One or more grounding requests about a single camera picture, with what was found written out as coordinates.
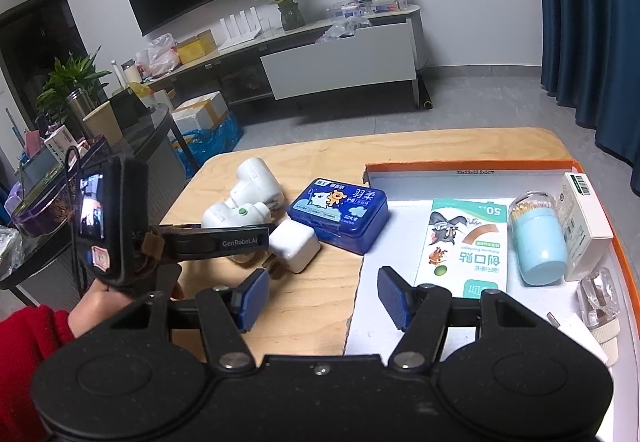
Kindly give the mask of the red sleeved left forearm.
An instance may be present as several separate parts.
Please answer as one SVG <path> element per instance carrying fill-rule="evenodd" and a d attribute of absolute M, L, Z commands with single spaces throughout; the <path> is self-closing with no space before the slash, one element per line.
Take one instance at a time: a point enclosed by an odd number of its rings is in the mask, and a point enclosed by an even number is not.
<path fill-rule="evenodd" d="M 1 322 L 1 440 L 47 441 L 30 384 L 42 362 L 75 339 L 68 312 L 25 307 Z"/>

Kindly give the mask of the person's left hand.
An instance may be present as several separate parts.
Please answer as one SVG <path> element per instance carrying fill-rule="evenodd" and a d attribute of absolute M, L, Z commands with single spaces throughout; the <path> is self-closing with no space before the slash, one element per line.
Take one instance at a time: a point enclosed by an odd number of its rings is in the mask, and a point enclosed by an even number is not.
<path fill-rule="evenodd" d="M 114 290 L 102 283 L 101 280 L 95 279 L 85 295 L 68 314 L 67 324 L 70 327 L 70 332 L 75 338 L 79 338 L 102 321 L 115 315 L 132 301 L 134 298 L 130 295 Z"/>

